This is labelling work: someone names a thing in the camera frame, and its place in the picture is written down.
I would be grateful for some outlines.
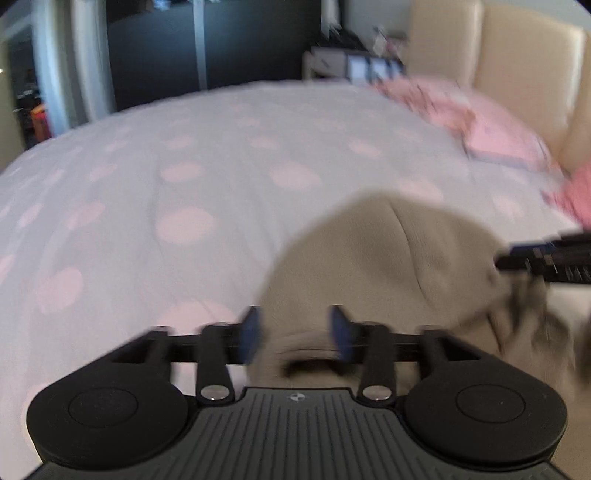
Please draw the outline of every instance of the beige fabric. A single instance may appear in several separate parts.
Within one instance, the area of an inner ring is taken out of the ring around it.
[[[486,6],[474,87],[508,108],[559,157],[579,89],[581,28],[504,4]]]
[[[437,325],[556,388],[569,427],[554,457],[573,480],[591,472],[591,329],[573,332],[545,311],[544,283],[494,269],[501,244],[452,213],[378,194],[297,241],[260,300],[263,340],[249,376],[265,387],[356,387],[336,369],[329,307],[398,332]],[[399,393],[417,381],[397,365]]]
[[[568,172],[591,160],[591,56],[581,28],[482,0],[414,0],[407,72],[473,86],[540,134]]]
[[[288,377],[299,359],[334,358],[328,308],[399,332],[452,327],[509,293],[493,255],[501,244],[452,213],[395,196],[363,199],[298,241],[259,304],[265,342],[251,366],[255,385],[326,385],[318,372]]]
[[[414,0],[407,72],[472,84],[480,44],[479,0]]]
[[[591,35],[586,33],[579,96],[571,128],[559,158],[559,163],[565,170],[574,172],[591,160],[591,135],[589,132],[591,132]]]

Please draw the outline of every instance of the bed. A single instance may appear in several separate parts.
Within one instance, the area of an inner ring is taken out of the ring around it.
[[[507,55],[511,35],[543,48],[511,41]],[[588,42],[513,7],[417,0],[408,69],[489,94],[572,172],[591,158]],[[470,161],[445,130],[336,82],[169,99],[35,147],[0,176],[0,477],[38,465],[25,412],[45,385],[151,326],[234,321],[282,250],[344,202],[398,190],[527,241],[577,228],[540,195],[562,182]],[[174,375],[191,393],[192,370]]]

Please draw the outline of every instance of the logo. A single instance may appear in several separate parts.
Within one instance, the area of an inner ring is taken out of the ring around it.
[[[290,400],[293,400],[296,403],[299,403],[299,402],[305,400],[306,399],[306,396],[303,393],[298,392],[298,393],[292,393],[287,398],[289,398]]]

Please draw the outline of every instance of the closet door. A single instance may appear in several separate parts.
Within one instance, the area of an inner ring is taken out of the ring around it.
[[[0,22],[0,173],[24,149],[21,129],[12,112],[14,104],[9,79],[7,44],[2,41]]]
[[[321,15],[320,0],[205,2],[208,87],[301,79],[301,58]]]
[[[189,0],[107,0],[117,110],[199,90]]]

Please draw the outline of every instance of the white bedspread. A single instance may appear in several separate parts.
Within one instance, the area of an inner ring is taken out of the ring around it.
[[[192,95],[41,144],[0,177],[0,477],[38,464],[24,420],[39,389],[152,325],[233,320],[294,236],[352,197],[399,190],[527,241],[575,227],[540,196],[559,183],[470,163],[343,84]]]

